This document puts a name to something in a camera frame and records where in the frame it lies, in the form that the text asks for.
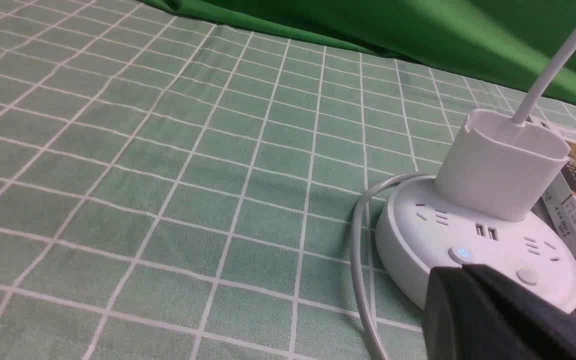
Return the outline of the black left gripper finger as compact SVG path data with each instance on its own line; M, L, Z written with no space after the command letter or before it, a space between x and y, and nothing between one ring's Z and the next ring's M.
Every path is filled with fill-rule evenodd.
M487 265L430 271L422 332L430 360L576 360L576 317Z

